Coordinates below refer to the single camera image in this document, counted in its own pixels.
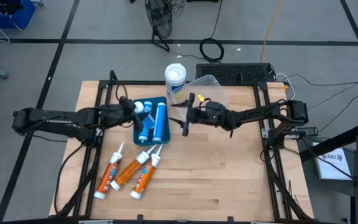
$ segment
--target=wooden tabletop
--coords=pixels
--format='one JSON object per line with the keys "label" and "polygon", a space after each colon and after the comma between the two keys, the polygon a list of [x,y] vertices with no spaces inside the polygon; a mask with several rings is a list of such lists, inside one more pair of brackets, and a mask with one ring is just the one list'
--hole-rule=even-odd
{"label": "wooden tabletop", "polygon": [[[165,85],[127,85],[126,88],[133,100],[166,95]],[[229,109],[241,111],[255,107],[252,87],[223,88],[230,100]],[[97,89],[98,82],[83,82],[76,109],[94,106]],[[272,102],[285,98],[282,83],[268,83],[268,92]],[[111,103],[117,103],[115,97],[111,99]],[[168,115],[180,119],[176,108],[168,107]],[[91,218],[133,220],[143,214],[145,220],[223,221],[233,216],[235,221],[274,221],[267,172],[259,159],[262,140],[258,122],[243,124],[231,139],[229,132],[221,128],[200,124],[191,125],[188,137],[183,137],[179,125],[172,121],[169,125],[171,140],[162,149],[160,164],[142,199],[136,200],[129,195],[140,175],[138,172],[120,191],[110,189],[104,200],[94,198]],[[132,133],[132,128],[122,127],[106,131],[97,184],[111,155],[123,141],[124,158],[119,171],[149,148],[136,146]],[[69,139],[64,158],[79,145],[76,139]],[[298,150],[295,140],[286,140],[285,146]],[[62,172],[58,193],[60,209],[78,186],[84,152],[82,149],[75,154]],[[299,155],[282,151],[281,157],[287,188],[291,180],[294,198],[306,214],[313,217]],[[85,211],[87,194],[88,189],[84,192],[80,213]],[[281,217],[285,217],[281,195],[277,195]]]}

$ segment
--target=gray floor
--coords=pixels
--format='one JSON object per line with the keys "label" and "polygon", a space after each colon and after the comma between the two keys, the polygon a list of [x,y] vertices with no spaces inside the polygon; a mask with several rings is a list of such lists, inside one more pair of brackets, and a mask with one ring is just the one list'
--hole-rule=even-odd
{"label": "gray floor", "polygon": [[[73,2],[44,0],[45,6],[37,7],[28,28],[8,30],[8,36],[59,39]],[[347,3],[358,25],[358,0]],[[214,37],[263,40],[275,4],[271,0],[224,1]],[[186,4],[182,16],[173,18],[169,39],[209,37],[218,7],[219,4],[212,2]],[[81,0],[68,38],[136,40],[149,39],[150,32],[143,0],[132,5],[124,0]],[[283,0],[269,39],[357,41],[339,0]],[[258,62],[262,49],[260,45],[224,47],[226,63]],[[200,55],[198,45],[175,44],[171,48],[183,54]],[[216,53],[214,46],[206,48]],[[0,69],[11,75],[7,80],[0,80],[0,200],[23,140],[11,129],[12,112],[36,105],[56,49],[57,44],[0,44]],[[315,83],[358,80],[358,46],[268,45],[264,61],[272,63],[277,73],[301,74]],[[205,61],[177,58],[150,44],[65,44],[44,108],[73,110],[81,82],[106,79],[110,69],[114,69],[120,80],[163,80],[163,71],[170,63],[182,63],[188,71],[188,80],[193,80],[196,64]],[[310,86],[299,77],[293,77],[291,82],[296,89],[295,99],[308,106],[344,88]],[[358,85],[310,110],[308,125],[322,128],[357,94]],[[331,137],[357,124],[358,99],[321,136]],[[64,143],[38,139],[31,142],[5,221],[48,215],[64,147]],[[316,218],[340,222],[340,218],[349,216],[349,197],[312,186],[309,191]]]}

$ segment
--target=blue bin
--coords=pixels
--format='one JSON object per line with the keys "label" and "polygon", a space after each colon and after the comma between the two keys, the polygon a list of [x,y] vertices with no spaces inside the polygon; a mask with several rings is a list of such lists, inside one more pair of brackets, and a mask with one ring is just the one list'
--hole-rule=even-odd
{"label": "blue bin", "polygon": [[[144,103],[146,101],[152,102],[153,107],[152,107],[151,115],[153,118],[155,118],[155,115],[157,114],[157,104],[161,103],[161,102],[167,104],[167,99],[163,96],[134,100],[134,102],[136,102],[136,101],[140,101],[142,103]],[[136,130],[134,127],[134,143],[138,146],[151,146],[154,144],[162,144],[162,143],[166,144],[169,142],[169,140],[171,139],[171,134],[169,132],[168,108],[167,108],[167,110],[165,110],[165,120],[164,120],[164,129],[163,129],[163,133],[162,133],[162,141],[159,141],[159,142],[153,141],[152,140],[153,132],[154,132],[154,129],[150,129],[149,130],[149,140],[142,143],[138,140],[140,131]]]}
{"label": "blue bin", "polygon": [[17,29],[15,24],[20,29],[25,29],[30,22],[30,19],[35,11],[35,6],[30,0],[11,0],[20,1],[23,9],[17,11],[13,15],[0,15],[0,28]]}

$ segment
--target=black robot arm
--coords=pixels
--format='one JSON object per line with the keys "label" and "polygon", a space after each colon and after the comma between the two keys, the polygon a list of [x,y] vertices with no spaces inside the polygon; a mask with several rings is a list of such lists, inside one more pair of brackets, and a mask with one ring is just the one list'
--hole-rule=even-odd
{"label": "black robot arm", "polygon": [[77,138],[80,142],[92,146],[95,129],[104,130],[132,121],[135,128],[141,130],[142,119],[147,113],[136,114],[134,110],[134,102],[123,96],[119,99],[119,104],[83,108],[77,112],[26,108],[13,113],[12,128],[20,135],[45,131]]}
{"label": "black robot arm", "polygon": [[[190,93],[189,100],[172,105],[174,107],[188,108],[186,121],[170,118],[183,128],[183,136],[188,135],[190,123],[221,127],[226,131],[230,131],[231,137],[233,131],[242,124],[272,118],[280,120],[281,124],[277,128],[266,130],[264,136],[270,145],[280,147],[283,144],[285,135],[294,127],[302,126],[308,122],[306,104],[301,101],[280,100],[260,108],[237,112],[228,110],[222,104],[210,99],[206,99],[208,102],[205,106],[200,104],[197,107],[193,107],[194,100],[195,94]],[[281,110],[285,110],[287,114],[281,114]]]}

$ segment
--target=blue bottle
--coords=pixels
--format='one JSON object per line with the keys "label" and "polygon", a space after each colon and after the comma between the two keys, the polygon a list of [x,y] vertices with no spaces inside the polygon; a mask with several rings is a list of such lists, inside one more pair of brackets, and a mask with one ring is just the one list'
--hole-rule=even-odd
{"label": "blue bottle", "polygon": [[[153,103],[146,101],[144,102],[144,110],[143,112],[149,112],[151,113],[153,107]],[[139,134],[138,140],[143,143],[145,141],[149,140],[149,129],[154,128],[155,121],[151,114],[149,114],[144,120],[143,120],[143,129],[142,132]]]}
{"label": "blue bottle", "polygon": [[164,130],[164,120],[167,105],[165,103],[157,104],[157,113],[155,115],[155,128],[153,133],[153,141],[162,141],[162,133]]}

